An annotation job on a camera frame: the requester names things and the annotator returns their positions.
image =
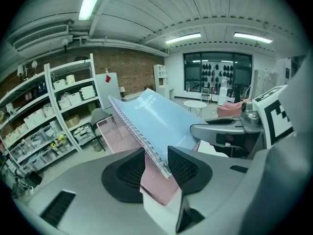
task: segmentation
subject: light blue notebook cover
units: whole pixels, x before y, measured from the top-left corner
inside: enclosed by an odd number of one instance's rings
[[[199,142],[190,134],[192,124],[206,124],[195,113],[182,108],[160,94],[146,89],[137,99],[122,102],[109,96],[115,111],[124,114],[129,122],[148,140],[162,160],[167,161],[167,147],[193,149]]]

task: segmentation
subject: air conditioner unit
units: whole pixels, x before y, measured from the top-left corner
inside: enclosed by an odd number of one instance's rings
[[[45,28],[17,40],[13,47],[20,56],[30,59],[53,50],[62,49],[62,40],[73,42],[73,35],[68,35],[68,25]]]

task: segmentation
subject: round white table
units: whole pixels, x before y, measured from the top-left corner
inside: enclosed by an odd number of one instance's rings
[[[183,104],[184,106],[188,107],[188,111],[190,112],[191,109],[195,109],[198,117],[202,117],[202,109],[207,106],[206,103],[195,100],[187,100],[184,101]]]

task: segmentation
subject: brick wall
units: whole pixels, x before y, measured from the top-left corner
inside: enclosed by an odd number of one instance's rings
[[[76,57],[88,57],[93,53],[96,74],[116,72],[119,86],[124,86],[125,95],[143,91],[146,86],[153,86],[154,73],[153,65],[164,65],[164,58],[142,51],[113,48],[113,47],[89,47],[68,50],[67,53],[59,52],[50,56],[38,59],[37,73],[44,70],[44,64],[50,63],[50,67],[56,67],[65,63],[73,62]],[[7,91],[15,88],[19,84],[17,72],[13,72],[0,83],[0,98]]]

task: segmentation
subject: ceiling light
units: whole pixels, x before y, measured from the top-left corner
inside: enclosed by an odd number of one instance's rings
[[[82,7],[80,8],[78,20],[86,21],[89,20],[92,11],[98,0],[83,0]]]
[[[200,63],[200,60],[192,60],[193,63]]]
[[[186,39],[191,39],[191,38],[197,38],[197,37],[201,37],[201,34],[200,34],[200,33],[197,33],[197,34],[191,34],[191,35],[186,35],[186,36],[174,38],[174,39],[172,39],[172,40],[166,41],[166,43],[167,43],[167,44],[171,44],[171,43],[178,42],[178,41],[181,41],[181,40],[186,40]]]
[[[266,39],[263,37],[258,37],[258,36],[253,36],[253,35],[249,35],[249,34],[243,34],[243,33],[235,33],[234,37],[242,37],[242,38],[249,38],[249,39],[253,39],[253,40],[257,40],[260,42],[264,42],[264,43],[271,43],[273,40],[270,39]]]

